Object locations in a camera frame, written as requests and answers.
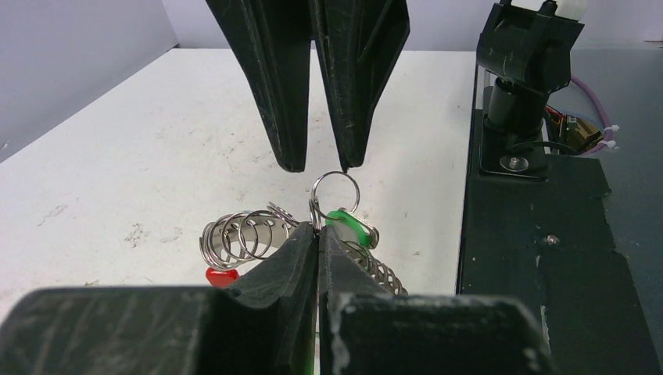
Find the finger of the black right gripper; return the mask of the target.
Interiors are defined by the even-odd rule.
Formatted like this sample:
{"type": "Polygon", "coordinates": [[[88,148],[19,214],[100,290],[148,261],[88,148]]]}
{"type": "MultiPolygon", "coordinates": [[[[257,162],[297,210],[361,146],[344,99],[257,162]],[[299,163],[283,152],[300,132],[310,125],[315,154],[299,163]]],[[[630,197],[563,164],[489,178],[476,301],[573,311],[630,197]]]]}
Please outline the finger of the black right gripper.
{"type": "Polygon", "coordinates": [[[304,171],[311,26],[304,1],[207,3],[249,83],[278,165],[304,171]]]}
{"type": "Polygon", "coordinates": [[[312,1],[313,38],[342,170],[364,163],[375,109],[410,34],[405,1],[312,1]]]}

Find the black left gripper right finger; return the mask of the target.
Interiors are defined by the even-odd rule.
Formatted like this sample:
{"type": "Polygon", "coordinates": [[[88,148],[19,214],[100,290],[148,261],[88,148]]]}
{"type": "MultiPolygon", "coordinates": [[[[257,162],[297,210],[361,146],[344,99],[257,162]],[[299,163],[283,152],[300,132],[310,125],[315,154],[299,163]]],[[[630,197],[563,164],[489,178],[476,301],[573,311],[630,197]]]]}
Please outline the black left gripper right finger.
{"type": "Polygon", "coordinates": [[[552,374],[532,314],[516,299],[394,295],[319,237],[323,374],[552,374]]]}

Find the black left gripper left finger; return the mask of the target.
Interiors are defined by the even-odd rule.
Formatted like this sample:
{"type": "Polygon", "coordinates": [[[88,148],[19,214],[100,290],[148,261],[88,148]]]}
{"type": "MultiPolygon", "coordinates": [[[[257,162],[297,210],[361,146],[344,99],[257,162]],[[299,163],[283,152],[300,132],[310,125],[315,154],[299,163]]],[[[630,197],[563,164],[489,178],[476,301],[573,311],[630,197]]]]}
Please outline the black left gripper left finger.
{"type": "Polygon", "coordinates": [[[316,311],[317,235],[302,223],[224,288],[33,291],[1,326],[1,371],[311,374],[316,311]]]}

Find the metal keyring with red grip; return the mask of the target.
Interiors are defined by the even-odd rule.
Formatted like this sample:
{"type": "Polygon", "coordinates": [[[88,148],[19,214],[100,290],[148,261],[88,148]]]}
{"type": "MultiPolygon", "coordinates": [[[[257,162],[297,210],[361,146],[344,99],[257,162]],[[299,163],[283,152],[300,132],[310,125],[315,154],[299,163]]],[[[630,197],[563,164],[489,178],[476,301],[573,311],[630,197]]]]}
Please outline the metal keyring with red grip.
{"type": "MultiPolygon", "coordinates": [[[[214,287],[229,286],[240,277],[240,266],[273,255],[299,225],[293,215],[273,202],[263,210],[230,213],[208,223],[199,237],[199,250],[208,266],[207,281],[214,287]]],[[[346,254],[381,287],[394,295],[407,294],[394,271],[373,255],[374,249],[359,245],[345,225],[330,225],[339,234],[346,254]]]]}

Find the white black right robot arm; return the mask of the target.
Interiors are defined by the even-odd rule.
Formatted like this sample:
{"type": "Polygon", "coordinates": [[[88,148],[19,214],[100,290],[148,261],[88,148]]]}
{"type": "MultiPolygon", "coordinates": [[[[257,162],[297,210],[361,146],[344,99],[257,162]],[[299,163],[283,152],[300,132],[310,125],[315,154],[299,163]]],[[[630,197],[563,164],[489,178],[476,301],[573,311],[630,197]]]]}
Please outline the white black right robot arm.
{"type": "MultiPolygon", "coordinates": [[[[304,171],[310,58],[318,57],[342,170],[364,163],[375,109],[410,33],[404,1],[210,1],[249,83],[278,165],[304,171]]],[[[494,74],[490,125],[531,138],[549,96],[571,80],[584,1],[493,5],[476,48],[494,74]]]]}

